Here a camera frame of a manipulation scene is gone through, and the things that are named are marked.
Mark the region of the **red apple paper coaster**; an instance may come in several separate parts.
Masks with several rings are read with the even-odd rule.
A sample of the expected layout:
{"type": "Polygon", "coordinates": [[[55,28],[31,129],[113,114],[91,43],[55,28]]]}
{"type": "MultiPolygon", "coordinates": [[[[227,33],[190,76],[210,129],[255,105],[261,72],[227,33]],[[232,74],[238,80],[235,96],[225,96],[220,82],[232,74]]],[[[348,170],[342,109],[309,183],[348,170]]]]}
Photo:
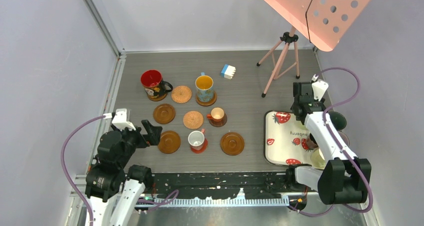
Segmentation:
{"type": "Polygon", "coordinates": [[[204,139],[202,146],[191,146],[190,150],[195,154],[200,154],[207,149],[207,146],[208,146],[208,140],[204,139]]]}

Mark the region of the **small white cup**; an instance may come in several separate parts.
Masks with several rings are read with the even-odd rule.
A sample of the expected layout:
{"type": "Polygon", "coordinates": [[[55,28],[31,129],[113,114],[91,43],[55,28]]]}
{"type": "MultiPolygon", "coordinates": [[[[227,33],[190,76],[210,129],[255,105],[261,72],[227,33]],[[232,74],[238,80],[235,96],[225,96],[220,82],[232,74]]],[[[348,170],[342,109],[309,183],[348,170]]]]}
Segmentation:
{"type": "Polygon", "coordinates": [[[188,143],[191,146],[202,146],[202,144],[204,143],[205,140],[205,129],[201,129],[201,130],[194,130],[192,131],[188,137],[188,143]]]}

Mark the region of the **blue butterfly plate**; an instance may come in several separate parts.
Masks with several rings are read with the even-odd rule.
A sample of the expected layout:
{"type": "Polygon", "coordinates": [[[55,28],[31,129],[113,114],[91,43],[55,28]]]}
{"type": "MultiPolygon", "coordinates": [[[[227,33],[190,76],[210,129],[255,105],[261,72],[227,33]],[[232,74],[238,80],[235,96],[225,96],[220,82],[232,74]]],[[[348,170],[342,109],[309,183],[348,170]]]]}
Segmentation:
{"type": "Polygon", "coordinates": [[[204,72],[195,80],[196,97],[200,102],[207,103],[214,98],[214,81],[204,72]]]}

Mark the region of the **woven rattan coaster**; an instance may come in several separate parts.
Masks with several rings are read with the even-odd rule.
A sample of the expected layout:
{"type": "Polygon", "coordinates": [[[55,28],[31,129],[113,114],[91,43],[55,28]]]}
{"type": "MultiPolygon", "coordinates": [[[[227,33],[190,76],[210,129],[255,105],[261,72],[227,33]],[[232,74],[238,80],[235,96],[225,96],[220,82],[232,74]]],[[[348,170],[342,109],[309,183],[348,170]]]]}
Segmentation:
{"type": "Polygon", "coordinates": [[[180,85],[172,90],[171,98],[178,104],[187,103],[192,97],[191,89],[186,85],[180,85]]]}
{"type": "Polygon", "coordinates": [[[183,124],[191,130],[199,129],[204,123],[204,117],[199,111],[189,111],[183,116],[183,124]]]}

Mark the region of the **black floral mug red inside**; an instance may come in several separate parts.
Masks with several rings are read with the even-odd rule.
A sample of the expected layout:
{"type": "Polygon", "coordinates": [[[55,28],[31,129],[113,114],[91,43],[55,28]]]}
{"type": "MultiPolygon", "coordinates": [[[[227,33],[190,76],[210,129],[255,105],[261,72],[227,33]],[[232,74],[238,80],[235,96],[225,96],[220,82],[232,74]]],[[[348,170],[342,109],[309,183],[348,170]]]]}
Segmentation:
{"type": "Polygon", "coordinates": [[[171,93],[174,89],[173,85],[164,81],[162,74],[155,69],[145,71],[141,77],[140,82],[147,94],[150,96],[161,96],[165,93],[171,93]]]}

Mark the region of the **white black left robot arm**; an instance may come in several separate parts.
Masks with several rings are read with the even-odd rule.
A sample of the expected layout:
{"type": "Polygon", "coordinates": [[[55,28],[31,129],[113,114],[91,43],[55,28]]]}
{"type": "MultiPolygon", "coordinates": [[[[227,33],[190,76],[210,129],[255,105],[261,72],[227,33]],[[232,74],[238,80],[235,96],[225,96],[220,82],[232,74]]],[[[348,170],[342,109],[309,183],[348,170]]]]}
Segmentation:
{"type": "Polygon", "coordinates": [[[125,167],[137,149],[157,146],[163,128],[142,120],[141,127],[118,129],[104,133],[99,140],[96,163],[85,181],[88,198],[87,226],[125,226],[142,193],[148,193],[154,185],[151,168],[132,165],[125,167]]]}

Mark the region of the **black small cup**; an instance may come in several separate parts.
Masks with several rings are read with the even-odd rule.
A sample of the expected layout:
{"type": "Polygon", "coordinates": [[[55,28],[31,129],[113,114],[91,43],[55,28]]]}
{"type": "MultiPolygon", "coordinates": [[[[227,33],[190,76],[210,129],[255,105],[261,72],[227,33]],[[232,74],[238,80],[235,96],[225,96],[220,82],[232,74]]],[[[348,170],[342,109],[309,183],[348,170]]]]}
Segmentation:
{"type": "Polygon", "coordinates": [[[317,143],[315,142],[314,137],[312,136],[312,134],[309,134],[307,139],[306,139],[306,145],[310,150],[316,149],[319,146],[317,145],[317,143]]]}

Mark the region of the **small orange cup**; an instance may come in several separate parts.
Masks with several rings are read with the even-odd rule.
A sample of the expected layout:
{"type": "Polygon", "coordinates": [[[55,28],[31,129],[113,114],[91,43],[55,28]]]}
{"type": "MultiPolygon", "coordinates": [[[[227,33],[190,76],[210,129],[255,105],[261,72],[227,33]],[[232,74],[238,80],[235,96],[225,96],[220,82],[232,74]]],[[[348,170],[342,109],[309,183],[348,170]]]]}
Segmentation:
{"type": "Polygon", "coordinates": [[[224,121],[225,112],[220,107],[215,107],[211,110],[209,114],[206,115],[206,118],[213,124],[222,123],[224,121]]]}

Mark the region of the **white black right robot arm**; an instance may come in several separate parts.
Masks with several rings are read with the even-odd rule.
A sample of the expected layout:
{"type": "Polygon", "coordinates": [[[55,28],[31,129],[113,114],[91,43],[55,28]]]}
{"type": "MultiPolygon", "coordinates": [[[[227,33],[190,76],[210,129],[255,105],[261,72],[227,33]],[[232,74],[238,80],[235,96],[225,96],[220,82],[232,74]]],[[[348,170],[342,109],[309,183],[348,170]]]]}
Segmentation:
{"type": "Polygon", "coordinates": [[[318,82],[293,83],[291,110],[312,134],[325,161],[324,170],[309,164],[293,164],[286,170],[285,184],[291,191],[307,186],[318,192],[325,205],[360,204],[372,200],[369,185],[372,166],[359,158],[335,129],[324,103],[315,91],[318,82]]]}

